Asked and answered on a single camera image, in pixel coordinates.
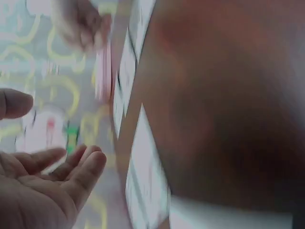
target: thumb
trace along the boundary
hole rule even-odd
[[[33,107],[33,97],[13,89],[0,89],[0,120],[19,118]]]

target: green object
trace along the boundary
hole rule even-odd
[[[68,155],[70,155],[76,148],[77,146],[77,142],[78,142],[78,137],[80,134],[80,128],[79,127],[70,127],[68,126],[65,129],[66,133],[67,133],[67,152]]]

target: brown table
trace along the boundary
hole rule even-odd
[[[304,12],[303,0],[157,0],[115,140],[122,187],[143,103],[173,195],[295,211],[305,189]],[[124,34],[114,36],[119,50]]]

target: white card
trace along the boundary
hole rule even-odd
[[[119,138],[120,135],[122,116],[123,116],[122,93],[119,87],[118,76],[116,75],[114,98],[113,98],[113,122],[114,122],[114,128],[117,138]]]
[[[149,21],[156,3],[156,0],[138,0],[138,28],[135,42],[135,53],[137,60],[140,60],[142,47]]]
[[[132,145],[131,163],[150,227],[156,228],[169,214],[169,189],[142,105]]]
[[[128,168],[126,180],[126,202],[128,206],[129,216],[134,229],[146,229],[148,222],[141,210],[140,203],[135,191],[135,183],[131,175],[131,167]]]
[[[171,229],[291,229],[291,214],[254,212],[173,197]]]
[[[129,30],[126,32],[122,60],[120,64],[120,83],[124,102],[125,115],[127,113],[129,100],[132,92],[132,85],[136,71],[136,59],[130,40]]]

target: blurred hand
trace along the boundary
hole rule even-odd
[[[0,90],[0,120],[25,115],[30,95]],[[5,229],[71,229],[98,181],[106,157],[97,146],[79,146],[54,172],[41,171],[65,155],[64,149],[35,154],[0,152],[0,222]]]
[[[108,40],[111,15],[99,15],[89,0],[51,0],[51,19],[63,40],[82,52],[100,50]]]

